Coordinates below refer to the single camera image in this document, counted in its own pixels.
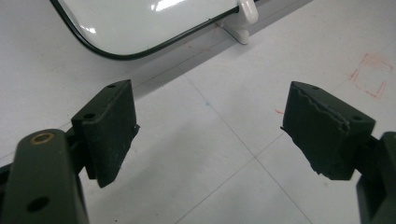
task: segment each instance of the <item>metal bracket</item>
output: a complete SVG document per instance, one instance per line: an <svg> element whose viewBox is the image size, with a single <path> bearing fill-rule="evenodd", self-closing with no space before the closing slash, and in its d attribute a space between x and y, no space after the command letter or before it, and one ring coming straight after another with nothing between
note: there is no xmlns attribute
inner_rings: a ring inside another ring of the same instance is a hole
<svg viewBox="0 0 396 224"><path fill-rule="evenodd" d="M250 36L247 28L259 19L259 12L253 0L238 0L239 12L218 22L239 43L246 45Z"/></svg>

